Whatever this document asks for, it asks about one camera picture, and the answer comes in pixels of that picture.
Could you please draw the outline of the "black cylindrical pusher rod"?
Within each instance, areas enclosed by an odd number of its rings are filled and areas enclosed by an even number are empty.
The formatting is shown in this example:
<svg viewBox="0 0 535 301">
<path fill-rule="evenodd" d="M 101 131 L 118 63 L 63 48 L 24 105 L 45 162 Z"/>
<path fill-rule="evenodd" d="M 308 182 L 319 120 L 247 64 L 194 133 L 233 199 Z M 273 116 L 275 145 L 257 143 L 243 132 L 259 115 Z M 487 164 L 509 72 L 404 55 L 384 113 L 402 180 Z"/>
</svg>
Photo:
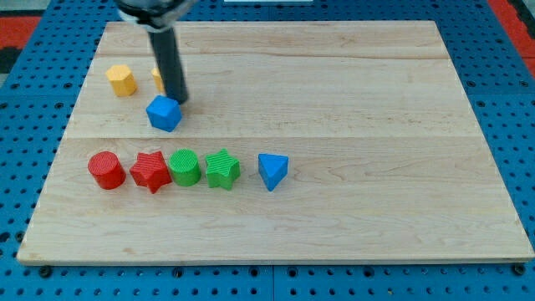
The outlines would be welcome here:
<svg viewBox="0 0 535 301">
<path fill-rule="evenodd" d="M 184 104 L 188 101 L 189 94 L 174 29 L 149 32 L 148 36 L 166 96 L 179 105 Z"/>
</svg>

